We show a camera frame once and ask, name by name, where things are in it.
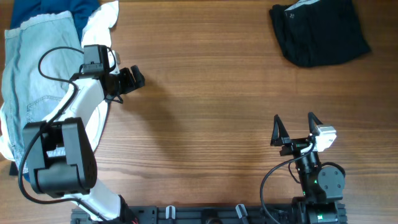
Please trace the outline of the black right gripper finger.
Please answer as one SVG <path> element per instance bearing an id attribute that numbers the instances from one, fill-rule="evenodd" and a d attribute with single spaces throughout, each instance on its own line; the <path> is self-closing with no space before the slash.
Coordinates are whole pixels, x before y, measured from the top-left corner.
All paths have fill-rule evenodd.
<path id="1" fill-rule="evenodd" d="M 284 146 L 290 144 L 290 136 L 283 125 L 283 122 L 279 115 L 274 116 L 274 127 L 271 136 L 271 146 Z"/>
<path id="2" fill-rule="evenodd" d="M 308 113 L 308 126 L 309 131 L 313 135 L 319 135 L 319 131 L 317 129 L 318 125 L 323 125 L 323 123 L 315 116 L 313 112 Z"/>

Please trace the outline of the black shorts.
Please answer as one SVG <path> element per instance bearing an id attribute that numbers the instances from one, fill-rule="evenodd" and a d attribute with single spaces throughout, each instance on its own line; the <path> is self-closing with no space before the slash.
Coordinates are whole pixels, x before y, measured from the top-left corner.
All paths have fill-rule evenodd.
<path id="1" fill-rule="evenodd" d="M 282 55 L 299 67 L 338 65 L 371 51 L 350 0 L 276 4 L 269 14 Z"/>

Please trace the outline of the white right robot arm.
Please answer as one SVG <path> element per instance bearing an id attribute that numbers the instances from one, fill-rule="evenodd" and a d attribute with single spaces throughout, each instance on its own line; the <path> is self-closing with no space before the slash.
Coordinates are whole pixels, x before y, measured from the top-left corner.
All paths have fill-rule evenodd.
<path id="1" fill-rule="evenodd" d="M 320 162 L 319 153 L 335 141 L 336 129 L 323 124 L 312 112 L 308 114 L 309 135 L 290 138 L 282 120 L 274 116 L 271 146 L 280 146 L 281 156 L 292 156 L 303 195 L 292 199 L 290 223 L 337 223 L 348 221 L 343 199 L 346 173 L 334 162 Z"/>

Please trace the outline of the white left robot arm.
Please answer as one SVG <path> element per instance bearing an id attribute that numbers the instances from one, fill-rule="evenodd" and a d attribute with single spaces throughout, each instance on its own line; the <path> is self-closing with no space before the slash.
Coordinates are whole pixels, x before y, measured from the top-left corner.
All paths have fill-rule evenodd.
<path id="1" fill-rule="evenodd" d="M 134 65 L 118 74 L 106 70 L 75 74 L 68 84 L 68 93 L 50 117 L 23 129 L 25 152 L 20 165 L 28 168 L 32 190 L 51 199 L 29 195 L 19 174 L 21 193 L 42 205 L 73 202 L 95 222 L 138 223 L 123 197 L 98 180 L 85 128 L 103 100 L 122 103 L 121 95 L 143 87 L 143 74 Z"/>

